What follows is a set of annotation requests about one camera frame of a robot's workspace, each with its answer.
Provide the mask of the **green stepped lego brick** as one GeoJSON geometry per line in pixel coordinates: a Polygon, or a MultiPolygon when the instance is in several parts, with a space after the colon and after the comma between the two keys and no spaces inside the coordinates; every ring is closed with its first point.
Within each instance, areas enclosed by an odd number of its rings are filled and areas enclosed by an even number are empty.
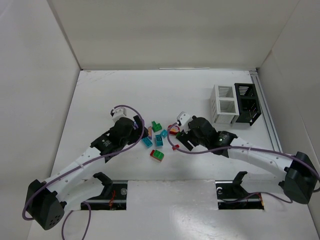
{"type": "Polygon", "coordinates": [[[162,125],[161,125],[160,123],[157,123],[157,122],[155,122],[155,121],[152,121],[151,124],[152,124],[151,128],[152,128],[152,130],[153,130],[154,133],[156,133],[156,132],[158,132],[158,131],[161,131],[161,130],[163,129],[163,128],[162,128],[162,125]]]}

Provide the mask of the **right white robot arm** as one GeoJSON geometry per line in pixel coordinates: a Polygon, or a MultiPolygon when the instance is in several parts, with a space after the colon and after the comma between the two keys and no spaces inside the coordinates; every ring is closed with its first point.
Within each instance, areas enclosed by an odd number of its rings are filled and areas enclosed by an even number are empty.
{"type": "Polygon", "coordinates": [[[204,117],[190,116],[185,112],[177,117],[176,125],[181,130],[176,138],[187,148],[186,154],[194,154],[193,148],[202,146],[205,153],[263,169],[280,180],[278,185],[286,197],[299,204],[308,204],[312,195],[319,192],[316,184],[320,175],[303,152],[292,155],[259,148],[234,133],[217,131],[204,117]]]}

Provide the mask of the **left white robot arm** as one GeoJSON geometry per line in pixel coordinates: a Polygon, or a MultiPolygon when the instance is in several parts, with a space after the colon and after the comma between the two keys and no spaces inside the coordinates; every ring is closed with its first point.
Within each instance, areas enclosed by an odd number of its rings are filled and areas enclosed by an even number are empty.
{"type": "Polygon", "coordinates": [[[118,118],[113,127],[96,138],[69,166],[43,181],[35,179],[28,185],[23,219],[36,221],[47,231],[62,220],[65,212],[80,209],[90,198],[106,197],[112,190],[113,181],[102,168],[147,135],[140,114],[133,118],[118,118]]]}

